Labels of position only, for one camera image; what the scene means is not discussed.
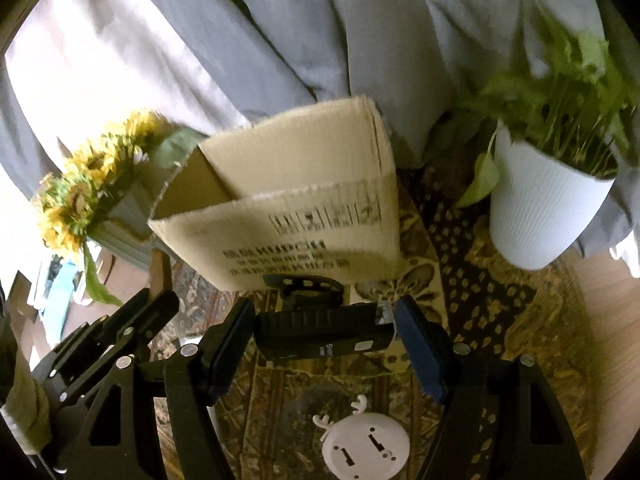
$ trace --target potted plant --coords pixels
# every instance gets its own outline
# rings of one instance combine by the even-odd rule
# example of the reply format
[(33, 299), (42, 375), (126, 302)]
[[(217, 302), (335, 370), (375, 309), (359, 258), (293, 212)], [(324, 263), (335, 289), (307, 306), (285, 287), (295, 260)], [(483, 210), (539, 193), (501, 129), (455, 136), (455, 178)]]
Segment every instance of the potted plant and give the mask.
[(546, 74), (533, 76), (529, 66), (499, 73), (463, 105), (496, 118), (498, 126), (457, 204), (491, 193), (492, 241), (526, 269), (551, 263), (587, 227), (618, 160), (638, 164), (625, 128), (638, 88), (616, 68), (606, 41), (586, 31), (574, 35), (538, 9)]
[(139, 239), (111, 213), (127, 193), (155, 195), (204, 134), (179, 126), (148, 110), (109, 124), (65, 159), (59, 176), (47, 175), (36, 194), (38, 227), (44, 244), (84, 270), (93, 300), (120, 305), (98, 279), (87, 241), (108, 222)]

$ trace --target patterned rug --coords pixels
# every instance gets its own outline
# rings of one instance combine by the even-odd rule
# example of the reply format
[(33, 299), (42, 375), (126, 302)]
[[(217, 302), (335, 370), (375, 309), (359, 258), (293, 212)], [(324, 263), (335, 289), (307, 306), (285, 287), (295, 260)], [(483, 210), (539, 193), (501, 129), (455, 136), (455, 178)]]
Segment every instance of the patterned rug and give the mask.
[[(401, 278), (355, 285), (366, 300), (395, 301), (411, 294), (428, 319), (454, 341), (512, 360), (535, 356), (564, 409), (587, 471), (594, 453), (597, 405), (593, 335), (577, 280), (560, 258), (529, 272), (508, 264), (491, 244), (486, 204), (455, 210), (433, 170), (401, 171)], [(220, 322), (236, 295), (217, 291), (193, 269), (174, 268), (180, 313), (154, 341), (155, 358), (171, 355), (178, 340), (202, 335)], [(273, 292), (251, 293), (257, 310), (275, 310)], [(312, 416), (340, 420), (358, 394), (369, 409), (398, 420), (412, 450), (396, 478), (413, 479), (433, 439), (442, 410), (420, 386), (401, 342), (383, 352), (297, 360), (274, 366), (250, 344), (231, 391), (216, 405), (225, 452), (242, 480), (333, 479), (322, 460), (322, 431)], [(157, 400), (158, 427), (170, 478), (182, 478), (166, 404)], [(484, 412), (478, 442), (479, 480), (488, 466), (495, 406)]]

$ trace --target black mechanical arm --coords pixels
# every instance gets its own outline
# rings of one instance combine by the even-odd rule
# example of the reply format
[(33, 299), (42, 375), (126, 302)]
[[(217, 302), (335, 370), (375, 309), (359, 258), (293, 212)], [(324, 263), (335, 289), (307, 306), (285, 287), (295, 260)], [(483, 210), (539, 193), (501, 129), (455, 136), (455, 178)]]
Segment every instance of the black mechanical arm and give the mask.
[[(266, 277), (284, 295), (280, 313), (256, 316), (251, 301), (242, 298), (199, 344), (160, 361), (148, 360), (147, 345), (177, 312), (171, 291), (148, 303), (148, 290), (142, 290), (114, 316), (73, 332), (33, 373), (50, 401), (53, 440), (42, 453), (50, 474), (65, 480), (165, 480), (153, 400), (165, 397), (184, 477), (232, 480), (206, 406), (228, 391), (252, 336), (271, 359), (290, 357), (296, 348), (311, 357), (329, 344), (340, 355), (390, 341), (388, 317), (375, 304), (342, 306), (339, 283), (291, 278)], [(396, 304), (394, 322), (423, 391), (444, 405), (420, 480), (468, 478), (488, 396), (500, 405), (490, 480), (586, 478), (562, 409), (533, 358), (489, 361), (453, 344), (410, 296)], [(278, 342), (283, 327), (289, 337)], [(362, 350), (362, 341), (372, 345)]]

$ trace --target metal screw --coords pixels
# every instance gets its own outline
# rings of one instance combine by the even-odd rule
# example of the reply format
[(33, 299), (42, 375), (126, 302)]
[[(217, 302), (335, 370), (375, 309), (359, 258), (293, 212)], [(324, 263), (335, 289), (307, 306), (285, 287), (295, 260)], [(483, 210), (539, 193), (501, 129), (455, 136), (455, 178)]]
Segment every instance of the metal screw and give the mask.
[(536, 364), (536, 360), (533, 358), (533, 355), (529, 354), (522, 354), (520, 356), (520, 362), (525, 366), (533, 366)]
[(123, 355), (122, 357), (118, 357), (118, 360), (116, 361), (116, 367), (118, 367), (120, 370), (124, 370), (124, 368), (129, 366), (131, 363), (131, 357), (129, 357), (128, 355)]
[(185, 357), (191, 357), (192, 355), (196, 355), (198, 353), (198, 345), (189, 343), (188, 345), (180, 348), (180, 354)]
[(471, 353), (471, 348), (466, 343), (456, 343), (453, 345), (453, 351), (458, 355), (469, 355)]

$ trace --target yellow flower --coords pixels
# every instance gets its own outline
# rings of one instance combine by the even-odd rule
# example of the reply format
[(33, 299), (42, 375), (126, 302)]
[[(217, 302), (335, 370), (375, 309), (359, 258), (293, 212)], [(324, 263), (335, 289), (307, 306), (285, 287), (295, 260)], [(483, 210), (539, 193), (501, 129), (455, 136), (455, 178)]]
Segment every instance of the yellow flower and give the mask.
[(173, 126), (148, 110), (110, 124), (100, 136), (78, 146), (57, 178), (47, 175), (40, 199), (42, 238), (57, 254), (78, 260), (92, 226), (101, 222), (126, 192), (132, 171)]

